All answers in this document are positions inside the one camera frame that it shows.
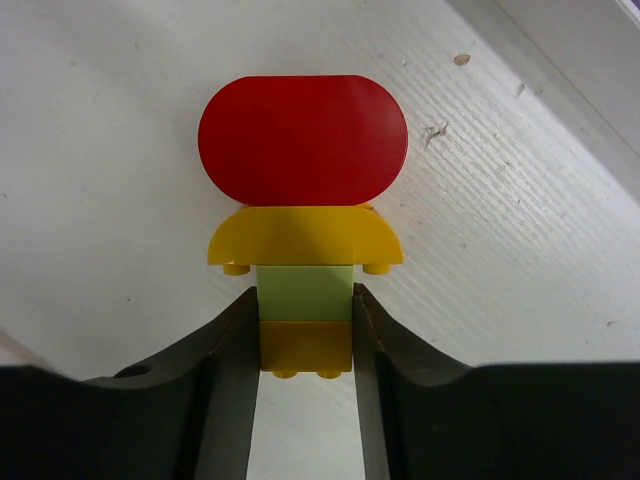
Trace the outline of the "red oval brick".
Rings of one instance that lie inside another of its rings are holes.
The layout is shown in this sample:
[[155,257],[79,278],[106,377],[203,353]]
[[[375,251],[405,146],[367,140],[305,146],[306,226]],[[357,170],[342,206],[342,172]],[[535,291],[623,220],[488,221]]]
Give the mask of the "red oval brick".
[[363,76],[250,76],[212,97],[198,150],[241,204],[358,205],[399,175],[408,127],[393,96]]

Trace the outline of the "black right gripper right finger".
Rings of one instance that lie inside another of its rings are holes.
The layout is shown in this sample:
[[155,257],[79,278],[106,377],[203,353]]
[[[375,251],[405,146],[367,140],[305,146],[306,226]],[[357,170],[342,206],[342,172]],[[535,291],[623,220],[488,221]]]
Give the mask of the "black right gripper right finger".
[[363,285],[353,355],[369,479],[635,479],[635,362],[471,367],[397,322]]

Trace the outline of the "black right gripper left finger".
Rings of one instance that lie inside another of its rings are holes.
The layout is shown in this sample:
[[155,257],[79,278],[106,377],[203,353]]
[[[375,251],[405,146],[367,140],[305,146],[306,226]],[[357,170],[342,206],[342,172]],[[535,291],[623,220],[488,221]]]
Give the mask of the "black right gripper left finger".
[[1,370],[5,479],[243,479],[260,375],[257,297],[111,377]]

